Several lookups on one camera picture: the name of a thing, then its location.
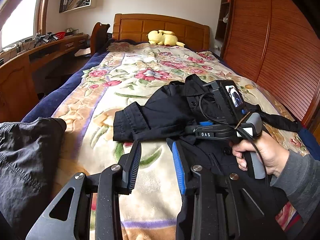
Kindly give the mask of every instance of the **black clothing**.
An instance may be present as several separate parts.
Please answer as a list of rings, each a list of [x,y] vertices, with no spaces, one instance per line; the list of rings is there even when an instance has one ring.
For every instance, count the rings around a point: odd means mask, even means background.
[[[140,106],[133,102],[124,110],[115,114],[114,141],[165,139],[184,135],[186,125],[195,125],[207,119],[199,109],[199,98],[209,92],[209,87],[197,75],[186,78],[186,82],[173,81],[159,88],[146,102]],[[261,119],[275,128],[299,132],[300,122],[261,111],[259,105],[246,102],[247,109],[260,114]],[[212,103],[212,98],[203,98],[202,108],[207,115],[221,117],[223,113]]]
[[[21,239],[51,201],[66,128],[59,118],[0,124],[0,211]]]
[[[239,174],[257,197],[268,206],[270,214],[276,216],[288,201],[284,191],[267,187],[264,179],[252,179],[246,171],[240,170],[228,141],[196,140],[193,135],[184,135],[186,125],[207,121],[198,105],[200,96],[209,92],[209,87],[203,87],[203,84],[205,82],[193,74],[186,78],[185,83],[173,81],[159,88],[144,106],[134,102],[124,110],[116,112],[113,140],[179,140],[190,166],[200,164],[215,174]],[[295,132],[302,128],[298,122],[262,112],[259,105],[246,103],[246,106],[249,111],[258,112],[262,120],[276,128]],[[219,107],[212,102],[212,97],[203,98],[202,108],[209,116],[223,116]],[[173,141],[167,139],[167,142],[169,147],[172,147]],[[190,239],[192,221],[188,219],[192,216],[188,213],[193,212],[193,200],[188,196],[183,196],[182,200],[182,209],[177,217],[176,238]]]

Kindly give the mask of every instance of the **camera screen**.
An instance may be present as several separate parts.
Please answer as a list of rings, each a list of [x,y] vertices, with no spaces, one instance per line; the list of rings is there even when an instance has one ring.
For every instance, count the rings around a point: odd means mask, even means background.
[[[235,86],[226,86],[226,90],[227,90],[233,104],[235,105],[235,107],[238,107],[243,104],[243,101],[242,101],[238,91],[236,90]]]

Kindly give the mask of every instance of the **hand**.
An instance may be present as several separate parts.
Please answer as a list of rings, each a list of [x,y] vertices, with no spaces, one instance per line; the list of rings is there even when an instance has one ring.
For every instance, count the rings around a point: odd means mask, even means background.
[[[255,144],[261,153],[267,174],[274,174],[276,177],[279,177],[288,160],[289,151],[284,149],[264,131],[260,138],[255,140]],[[235,144],[232,147],[232,154],[236,156],[239,168],[243,171],[248,170],[247,162],[242,154],[245,151],[255,152],[253,145],[248,140],[242,140],[239,144]]]

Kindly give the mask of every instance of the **finger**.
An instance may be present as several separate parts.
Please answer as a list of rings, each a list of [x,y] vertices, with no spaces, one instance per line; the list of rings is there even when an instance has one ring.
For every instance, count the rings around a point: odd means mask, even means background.
[[[239,159],[237,158],[237,163],[244,169],[247,169],[247,162],[245,161],[245,159]]]
[[[248,168],[243,168],[242,166],[239,165],[239,169],[241,169],[242,171],[247,171]]]
[[[237,152],[237,151],[235,151],[235,150],[232,150],[232,154],[233,154],[234,156],[236,156],[237,158],[240,158],[240,159],[243,158],[242,152]]]
[[[240,143],[233,145],[232,151],[245,152],[255,151],[253,145],[248,140],[242,140]]]

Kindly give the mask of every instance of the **white wall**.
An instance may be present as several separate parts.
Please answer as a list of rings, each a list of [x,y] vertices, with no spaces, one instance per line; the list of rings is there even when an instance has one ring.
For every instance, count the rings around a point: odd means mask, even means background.
[[[47,9],[46,32],[64,32],[67,28],[67,15],[59,13],[60,0],[49,0]]]
[[[214,39],[220,2],[221,0],[98,0],[96,8],[63,15],[66,15],[66,27],[79,29],[80,32],[88,34],[91,34],[96,22],[109,23],[111,25],[109,32],[112,32],[116,13],[151,13],[174,16],[210,26],[210,47],[213,48],[215,43],[221,44]],[[55,11],[50,16],[52,19],[56,18],[59,3],[60,0],[56,0],[56,5],[51,10],[48,6],[48,14]]]

